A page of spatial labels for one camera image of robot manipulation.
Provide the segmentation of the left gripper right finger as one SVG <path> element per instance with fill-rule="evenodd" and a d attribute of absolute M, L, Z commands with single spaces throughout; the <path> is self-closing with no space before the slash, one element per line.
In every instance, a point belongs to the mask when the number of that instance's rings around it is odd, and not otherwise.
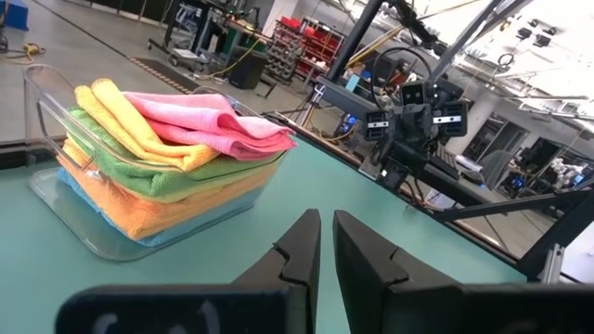
<path fill-rule="evenodd" d="M 333 242 L 352 334 L 594 334 L 594 285 L 462 284 L 346 211 Z"/>

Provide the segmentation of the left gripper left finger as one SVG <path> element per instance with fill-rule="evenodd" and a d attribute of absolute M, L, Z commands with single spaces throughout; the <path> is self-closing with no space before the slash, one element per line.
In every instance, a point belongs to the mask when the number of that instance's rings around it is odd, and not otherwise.
<path fill-rule="evenodd" d="M 227 284 L 103 285 L 59 308 L 56 334 L 315 334 L 321 220 L 308 209 Z"/>

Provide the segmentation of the blue microfiber towel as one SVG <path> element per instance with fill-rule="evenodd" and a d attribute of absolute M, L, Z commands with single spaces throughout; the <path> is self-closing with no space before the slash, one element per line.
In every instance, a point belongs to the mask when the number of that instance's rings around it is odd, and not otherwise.
<path fill-rule="evenodd" d="M 62 183 L 68 185 L 79 198 L 101 216 L 100 220 L 103 225 L 109 225 L 113 230 L 117 230 L 121 235 L 125 236 L 123 230 L 118 227 L 92 199 L 89 198 L 78 182 L 66 171 L 65 168 L 60 167 L 58 169 L 58 179 Z M 193 215 L 161 232 L 136 240 L 136 243 L 144 247 L 160 247 L 172 240 L 180 239 L 191 233 L 208 228 L 211 225 L 216 225 L 223 220 L 250 209 L 263 191 L 263 187 L 255 188 L 231 201 L 215 206 L 205 213 Z"/>

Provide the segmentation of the orange microfiber towel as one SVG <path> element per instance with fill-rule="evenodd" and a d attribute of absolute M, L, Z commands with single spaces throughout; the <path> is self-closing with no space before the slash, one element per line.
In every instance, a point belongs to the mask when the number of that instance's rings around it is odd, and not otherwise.
<path fill-rule="evenodd" d="M 193 215 L 209 211 L 264 184 L 237 182 L 201 192 L 173 203 L 160 203 L 138 198 L 111 181 L 100 181 L 60 158 L 61 167 L 78 182 L 81 188 L 105 214 L 132 240 L 139 240 L 161 232 Z"/>
<path fill-rule="evenodd" d="M 282 157 L 248 162 L 219 157 L 191 173 L 162 172 L 103 152 L 92 158 L 69 138 L 58 161 L 108 220 L 139 238 L 266 186 Z"/>
<path fill-rule="evenodd" d="M 90 86 L 79 85 L 74 94 L 79 107 L 141 160 L 189 172 L 219 156 L 218 151 L 203 144 L 164 144 L 111 79 L 97 79 Z"/>

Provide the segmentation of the yellow microfiber towel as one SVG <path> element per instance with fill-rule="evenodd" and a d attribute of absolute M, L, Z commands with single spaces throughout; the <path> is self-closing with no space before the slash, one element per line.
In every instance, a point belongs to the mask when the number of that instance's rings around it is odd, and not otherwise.
<path fill-rule="evenodd" d="M 165 195 L 162 199 L 154 199 L 154 201 L 160 203 L 173 203 L 180 200 L 185 200 L 186 198 L 201 192 L 206 192 L 219 187 L 229 187 L 232 184 L 243 181 L 247 181 L 250 185 L 265 185 L 275 175 L 283 161 L 284 159 L 281 158 L 278 161 L 271 162 L 261 167 L 256 167 L 246 172 L 215 177 L 213 180 L 208 181 L 200 181 L 195 186 L 191 186 L 186 190 L 176 191 L 172 194 Z"/>

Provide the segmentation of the green microfiber towel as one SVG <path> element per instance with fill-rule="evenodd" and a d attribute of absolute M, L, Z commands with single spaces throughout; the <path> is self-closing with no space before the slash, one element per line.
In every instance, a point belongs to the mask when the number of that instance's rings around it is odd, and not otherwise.
<path fill-rule="evenodd" d="M 145 199 L 162 199 L 165 195 L 195 186 L 200 181 L 246 172 L 284 158 L 282 153 L 277 153 L 264 160 L 237 161 L 222 155 L 189 173 L 156 171 L 145 166 L 130 164 L 128 161 L 135 158 L 134 154 L 120 144 L 83 109 L 70 108 L 69 114 L 120 156 L 115 157 L 104 148 L 85 144 L 73 135 L 64 142 L 64 148 L 70 150 L 69 154 L 71 156 L 78 154 L 77 161 L 79 163 L 88 162 L 90 158 L 93 158 L 92 164 L 111 181 Z"/>

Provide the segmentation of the pink microfiber towel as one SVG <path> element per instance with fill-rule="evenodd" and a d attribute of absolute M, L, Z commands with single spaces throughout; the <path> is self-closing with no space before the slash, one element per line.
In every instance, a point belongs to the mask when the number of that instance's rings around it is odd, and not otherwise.
<path fill-rule="evenodd" d="M 259 116 L 240 116 L 222 94 L 123 95 L 168 142 L 203 144 L 238 161 L 263 160 L 296 147 L 290 128 Z"/>

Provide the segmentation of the grey slanted rig strut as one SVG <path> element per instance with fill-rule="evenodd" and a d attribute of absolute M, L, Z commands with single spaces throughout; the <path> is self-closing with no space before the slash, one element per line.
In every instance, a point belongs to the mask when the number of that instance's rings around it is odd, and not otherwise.
<path fill-rule="evenodd" d="M 478 30 L 484 25 L 485 21 L 497 10 L 504 0 L 491 0 L 485 8 L 470 21 L 457 40 L 444 52 L 433 68 L 432 77 L 437 79 L 441 77 L 450 66 L 455 55 L 478 33 Z"/>

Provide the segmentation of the green table mat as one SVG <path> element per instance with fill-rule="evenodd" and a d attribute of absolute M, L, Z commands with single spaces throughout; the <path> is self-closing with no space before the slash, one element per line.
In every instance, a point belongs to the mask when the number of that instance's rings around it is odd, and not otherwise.
<path fill-rule="evenodd" d="M 30 174 L 27 168 L 0 172 L 0 334 L 52 334 L 62 302 L 96 285 L 227 283 L 307 209 L 318 210 L 322 220 L 319 334 L 348 332 L 333 254 L 337 210 L 458 281 L 523 281 L 510 266 L 305 143 L 289 153 L 253 209 L 130 263 L 91 253 L 29 189 Z"/>

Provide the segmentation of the white paper sheet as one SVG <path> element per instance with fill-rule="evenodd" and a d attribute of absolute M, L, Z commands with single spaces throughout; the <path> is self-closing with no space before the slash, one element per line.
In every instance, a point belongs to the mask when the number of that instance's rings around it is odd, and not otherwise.
<path fill-rule="evenodd" d="M 426 208 L 435 211 L 455 208 L 458 205 L 455 200 L 434 188 L 431 188 L 426 195 L 423 195 L 422 199 Z"/>

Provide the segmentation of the black slanted pole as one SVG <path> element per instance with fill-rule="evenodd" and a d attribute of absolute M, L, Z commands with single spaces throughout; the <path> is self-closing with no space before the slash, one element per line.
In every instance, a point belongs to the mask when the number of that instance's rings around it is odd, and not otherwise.
<path fill-rule="evenodd" d="M 347 66 L 348 61 L 355 53 L 369 25 L 379 12 L 383 3 L 384 0 L 368 0 L 368 3 L 364 7 L 359 19 L 355 22 L 351 33 L 347 36 L 344 44 L 342 45 L 337 58 L 329 68 L 327 77 L 330 81 L 336 82 L 341 76 L 342 72 Z"/>

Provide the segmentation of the black floor box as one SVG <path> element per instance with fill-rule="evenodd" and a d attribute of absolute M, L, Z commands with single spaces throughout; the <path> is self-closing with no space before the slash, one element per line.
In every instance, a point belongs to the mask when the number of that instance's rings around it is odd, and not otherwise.
<path fill-rule="evenodd" d="M 268 55 L 236 46 L 231 51 L 230 63 L 235 66 L 226 75 L 228 82 L 241 90 L 253 90 L 259 83 L 268 61 Z"/>

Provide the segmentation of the cluttered lab workbench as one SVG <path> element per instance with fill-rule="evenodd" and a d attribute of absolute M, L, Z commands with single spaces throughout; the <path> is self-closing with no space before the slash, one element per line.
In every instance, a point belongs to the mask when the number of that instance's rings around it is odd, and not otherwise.
<path fill-rule="evenodd" d="M 172 33 L 175 25 L 180 25 L 177 21 L 177 13 L 189 7 L 189 13 L 198 13 L 193 19 L 197 30 L 192 33 L 189 50 L 194 54 L 206 52 L 210 45 L 213 29 L 212 26 L 218 25 L 222 29 L 236 30 L 236 36 L 232 40 L 235 46 L 241 33 L 249 35 L 256 44 L 265 44 L 272 41 L 271 37 L 263 34 L 259 29 L 259 18 L 261 8 L 252 6 L 246 8 L 248 0 L 171 0 L 169 6 L 165 9 L 164 23 L 166 24 L 165 35 L 161 42 L 148 39 L 148 50 L 158 49 L 167 56 L 171 55 L 173 49 Z"/>

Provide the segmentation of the black floor mat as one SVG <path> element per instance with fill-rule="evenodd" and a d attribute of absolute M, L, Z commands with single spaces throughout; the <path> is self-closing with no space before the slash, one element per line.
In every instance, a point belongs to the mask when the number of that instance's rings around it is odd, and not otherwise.
<path fill-rule="evenodd" d="M 182 73 L 176 71 L 173 67 L 151 58 L 128 58 L 128 60 L 143 71 L 148 72 L 160 81 L 170 85 L 172 88 L 183 94 L 191 94 L 200 85 Z"/>

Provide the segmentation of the blue crate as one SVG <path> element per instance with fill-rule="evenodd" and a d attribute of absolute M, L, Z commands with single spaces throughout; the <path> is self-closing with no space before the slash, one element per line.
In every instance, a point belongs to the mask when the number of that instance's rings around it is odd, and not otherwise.
<path fill-rule="evenodd" d="M 23 0 L 0 0 L 0 27 L 28 31 L 29 8 Z"/>

